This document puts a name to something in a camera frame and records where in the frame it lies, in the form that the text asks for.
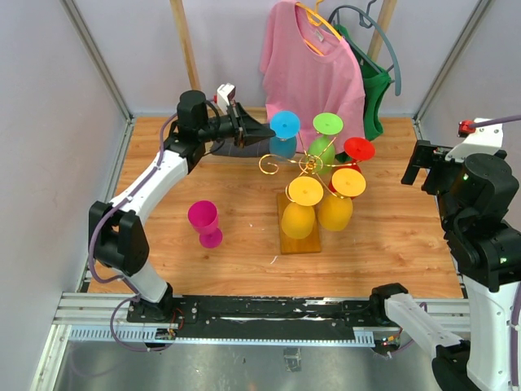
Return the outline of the blue wine glass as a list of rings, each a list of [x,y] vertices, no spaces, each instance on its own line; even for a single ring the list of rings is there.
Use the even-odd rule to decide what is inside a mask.
[[[290,111],[276,113],[269,123],[275,135],[269,140],[269,152],[291,159],[296,153],[296,136],[300,131],[300,119]]]

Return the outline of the magenta wine glass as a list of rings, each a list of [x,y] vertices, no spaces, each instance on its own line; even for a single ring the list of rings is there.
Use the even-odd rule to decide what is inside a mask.
[[[189,207],[187,217],[192,228],[199,234],[199,242],[204,248],[216,248],[221,244],[223,234],[219,228],[218,210],[213,202],[195,202]]]

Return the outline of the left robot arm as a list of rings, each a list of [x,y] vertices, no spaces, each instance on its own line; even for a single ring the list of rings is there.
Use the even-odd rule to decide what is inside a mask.
[[[275,133],[254,119],[234,99],[231,84],[220,86],[216,101],[200,90],[180,95],[176,112],[160,128],[160,149],[150,165],[109,202],[96,201],[89,210],[88,266],[95,281],[123,281],[156,322],[173,317],[173,288],[149,260],[144,224],[157,204],[206,154],[207,143],[232,140],[249,147]],[[97,263],[115,270],[101,278]]]

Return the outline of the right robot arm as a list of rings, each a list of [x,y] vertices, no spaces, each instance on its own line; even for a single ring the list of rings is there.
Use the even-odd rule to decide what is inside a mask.
[[[443,390],[520,387],[520,233],[505,219],[519,181],[506,153],[473,152],[458,160],[418,141],[402,183],[427,170],[422,189],[437,200],[444,240],[466,289],[471,337],[447,332],[399,283],[375,288],[369,316],[395,323],[429,355]]]

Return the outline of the red wine glass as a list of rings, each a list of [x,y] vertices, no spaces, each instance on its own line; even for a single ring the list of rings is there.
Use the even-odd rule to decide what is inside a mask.
[[[364,138],[349,138],[344,143],[344,151],[351,158],[348,163],[326,165],[331,169],[331,179],[327,195],[333,198],[356,198],[366,190],[366,179],[359,163],[374,157],[373,144]]]

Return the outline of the green wine glass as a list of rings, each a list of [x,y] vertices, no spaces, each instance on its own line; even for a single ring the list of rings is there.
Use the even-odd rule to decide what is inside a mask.
[[[335,160],[334,141],[344,123],[338,115],[323,112],[313,118],[313,127],[318,136],[310,143],[307,153],[318,157],[324,165],[332,165]]]

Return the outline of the yellow wine glass front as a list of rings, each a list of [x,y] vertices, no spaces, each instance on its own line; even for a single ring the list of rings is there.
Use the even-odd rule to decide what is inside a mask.
[[[292,239],[308,237],[315,224],[314,206],[323,197],[320,182],[313,177],[300,176],[293,179],[287,187],[290,203],[282,215],[282,231]]]

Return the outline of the yellow wine glass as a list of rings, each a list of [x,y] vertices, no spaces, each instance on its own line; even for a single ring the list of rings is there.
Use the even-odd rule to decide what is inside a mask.
[[[320,182],[313,177],[300,176],[293,179],[287,187],[290,203],[282,215],[282,231],[292,239],[308,237],[315,224],[314,206],[323,197]]]
[[[327,231],[342,231],[353,215],[352,199],[366,190],[366,179],[355,169],[337,169],[328,190],[318,210],[318,221]]]

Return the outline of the yellow wine glass rear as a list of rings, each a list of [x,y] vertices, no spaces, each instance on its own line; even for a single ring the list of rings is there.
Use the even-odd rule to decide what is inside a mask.
[[[328,190],[318,210],[318,221],[327,231],[342,231],[353,215],[352,199],[366,190],[366,179],[355,169],[337,169]]]

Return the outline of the wooden rack base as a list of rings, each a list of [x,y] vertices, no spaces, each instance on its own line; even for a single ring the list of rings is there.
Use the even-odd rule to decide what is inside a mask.
[[[314,207],[291,202],[285,193],[278,193],[276,200],[281,254],[321,252],[322,244]]]

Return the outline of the pink t-shirt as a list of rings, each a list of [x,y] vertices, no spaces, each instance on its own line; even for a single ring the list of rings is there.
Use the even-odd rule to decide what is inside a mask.
[[[324,56],[313,53],[300,41],[298,33]],[[349,44],[339,42],[330,32],[315,32],[305,10],[296,7],[294,1],[280,1],[272,7],[259,68],[268,118],[281,111],[294,112],[300,118],[299,150],[317,137],[313,118],[323,112],[338,115],[344,123],[334,143],[337,154],[344,152],[347,139],[365,136],[366,95]]]

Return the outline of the green tank top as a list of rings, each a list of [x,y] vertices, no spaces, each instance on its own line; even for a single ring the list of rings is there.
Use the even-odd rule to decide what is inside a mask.
[[[348,30],[342,24],[335,24],[334,28],[348,42],[359,64],[366,94],[363,113],[364,134],[368,141],[373,142],[376,138],[383,135],[379,109],[383,96],[392,84],[392,78],[389,75],[389,71],[377,65],[357,46],[349,36]]]

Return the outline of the orange clothes hanger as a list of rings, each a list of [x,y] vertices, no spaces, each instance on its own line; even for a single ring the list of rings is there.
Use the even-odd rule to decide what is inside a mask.
[[[305,10],[308,24],[312,25],[315,28],[315,32],[320,31],[321,33],[323,33],[324,31],[329,30],[332,36],[335,36],[339,42],[343,42],[344,38],[334,29],[333,26],[331,26],[329,22],[327,22],[318,14],[317,8],[320,3],[322,3],[322,1],[316,2],[315,10],[304,5],[302,2],[296,2],[295,6]],[[300,41],[303,42],[313,53],[315,53],[319,57],[324,56],[324,54],[312,42],[309,42],[301,33],[298,33],[298,35]]]

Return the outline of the grey clothes hanger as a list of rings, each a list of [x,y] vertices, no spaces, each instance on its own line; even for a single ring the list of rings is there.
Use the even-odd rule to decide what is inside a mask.
[[[375,70],[377,73],[383,72],[383,70],[377,65],[379,53],[383,47],[387,49],[392,63],[390,67],[386,69],[386,72],[393,72],[394,78],[392,79],[392,84],[394,85],[394,95],[400,96],[402,92],[401,67],[399,64],[399,60],[396,56],[396,52],[394,51],[394,48],[389,38],[387,37],[387,30],[394,15],[397,1],[382,1],[382,5],[380,7],[377,20],[370,16],[371,6],[375,3],[376,1],[369,1],[364,11],[361,8],[355,7],[353,5],[340,5],[330,13],[327,21],[330,23],[333,22],[334,25],[339,25],[340,12],[342,10],[350,10],[358,14],[358,24],[362,28],[373,29],[373,35],[370,40],[367,52],[364,52],[362,49],[360,49],[347,34],[342,33],[341,36],[350,45],[350,47],[354,49],[354,52],[356,54],[359,54],[364,63],[371,66],[372,69]]]

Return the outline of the aluminium frame rail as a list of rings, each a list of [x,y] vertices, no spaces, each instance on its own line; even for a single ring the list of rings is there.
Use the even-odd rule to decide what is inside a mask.
[[[77,32],[83,47],[86,49],[91,61],[96,67],[99,76],[101,77],[104,85],[107,87],[112,99],[118,107],[120,114],[124,117],[126,122],[130,123],[134,119],[134,115],[129,110],[128,104],[125,102],[125,98],[120,92],[120,89],[117,86],[116,81],[103,58],[103,55],[96,41],[94,40],[94,37],[87,23],[85,22],[83,15],[81,14],[80,8],[73,0],[60,0],[59,3],[71,21],[72,26]]]

